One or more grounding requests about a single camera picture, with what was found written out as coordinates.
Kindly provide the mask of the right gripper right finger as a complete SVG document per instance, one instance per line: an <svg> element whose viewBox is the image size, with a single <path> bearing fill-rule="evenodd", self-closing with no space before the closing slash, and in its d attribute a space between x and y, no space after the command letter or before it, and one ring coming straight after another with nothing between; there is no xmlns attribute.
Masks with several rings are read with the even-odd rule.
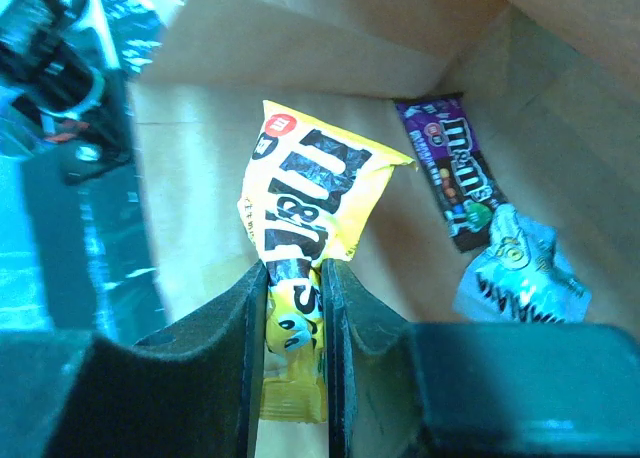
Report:
<svg viewBox="0 0 640 458"><path fill-rule="evenodd" d="M635 457L639 346L597 324L412 323L349 266L321 290L333 457Z"/></svg>

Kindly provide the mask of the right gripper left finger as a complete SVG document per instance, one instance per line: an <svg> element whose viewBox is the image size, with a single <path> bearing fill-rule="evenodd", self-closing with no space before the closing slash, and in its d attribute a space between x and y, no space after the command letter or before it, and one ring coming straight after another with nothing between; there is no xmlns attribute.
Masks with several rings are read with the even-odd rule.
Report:
<svg viewBox="0 0 640 458"><path fill-rule="evenodd" d="M267 273L125 346L90 331L1 335L5 457L251 457Z"/></svg>

